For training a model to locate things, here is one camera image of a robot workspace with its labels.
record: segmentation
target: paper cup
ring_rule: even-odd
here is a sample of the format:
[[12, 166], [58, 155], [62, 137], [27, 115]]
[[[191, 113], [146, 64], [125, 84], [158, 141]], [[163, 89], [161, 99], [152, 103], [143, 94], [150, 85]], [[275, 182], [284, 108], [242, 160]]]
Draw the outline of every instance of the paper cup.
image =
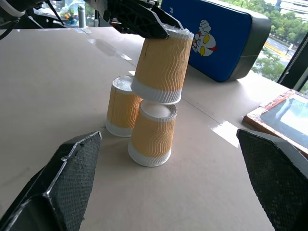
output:
[[171, 155], [177, 108], [142, 101], [135, 128], [128, 143], [130, 157], [140, 165], [156, 167]]
[[130, 137], [142, 101], [131, 90], [133, 76], [116, 78], [111, 86], [107, 113], [107, 130], [119, 137]]
[[165, 26], [168, 39], [146, 39], [132, 90], [141, 98], [170, 105], [181, 100], [193, 33]]

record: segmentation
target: white cup base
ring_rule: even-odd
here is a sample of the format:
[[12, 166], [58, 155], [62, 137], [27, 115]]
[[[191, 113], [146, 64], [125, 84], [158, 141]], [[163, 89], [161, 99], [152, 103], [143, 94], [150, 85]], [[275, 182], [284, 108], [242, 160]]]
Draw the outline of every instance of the white cup base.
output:
[[158, 158], [147, 157], [140, 154], [131, 144], [128, 143], [128, 153], [130, 157], [137, 163], [145, 167], [157, 167], [163, 165], [171, 156], [171, 149], [167, 154]]
[[108, 120], [106, 122], [106, 129], [112, 135], [118, 136], [118, 137], [131, 137], [133, 133], [132, 128], [120, 128], [116, 125], [111, 124]]

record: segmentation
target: ripple paper cup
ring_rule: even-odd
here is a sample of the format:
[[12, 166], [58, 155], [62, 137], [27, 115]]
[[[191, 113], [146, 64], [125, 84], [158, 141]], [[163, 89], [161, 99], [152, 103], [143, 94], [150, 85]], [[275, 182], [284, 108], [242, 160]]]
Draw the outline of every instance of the ripple paper cup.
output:
[[144, 41], [132, 90], [145, 100], [178, 103], [193, 42], [193, 33], [165, 25], [168, 39]]
[[135, 128], [128, 143], [130, 157], [140, 165], [156, 167], [171, 155], [177, 108], [142, 101]]
[[130, 88], [132, 76], [121, 76], [112, 82], [107, 113], [107, 130], [119, 137], [130, 137], [142, 101]]

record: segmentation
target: table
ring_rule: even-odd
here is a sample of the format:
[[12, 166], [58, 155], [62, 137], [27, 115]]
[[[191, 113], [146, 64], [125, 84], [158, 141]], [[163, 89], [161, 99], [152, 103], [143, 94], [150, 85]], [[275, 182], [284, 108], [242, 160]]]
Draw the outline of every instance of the table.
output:
[[105, 127], [112, 80], [143, 39], [112, 28], [15, 30], [0, 41], [0, 216], [64, 141], [103, 135], [82, 231], [272, 231], [235, 139], [242, 117], [286, 91], [250, 73], [216, 83], [188, 68], [170, 160], [135, 164]]

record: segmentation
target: building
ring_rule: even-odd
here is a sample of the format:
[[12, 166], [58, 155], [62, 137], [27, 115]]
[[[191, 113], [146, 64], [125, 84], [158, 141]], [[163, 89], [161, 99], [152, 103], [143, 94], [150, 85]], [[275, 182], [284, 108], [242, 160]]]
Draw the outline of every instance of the building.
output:
[[308, 0], [278, 0], [275, 9], [281, 14], [293, 11], [297, 18], [308, 21]]

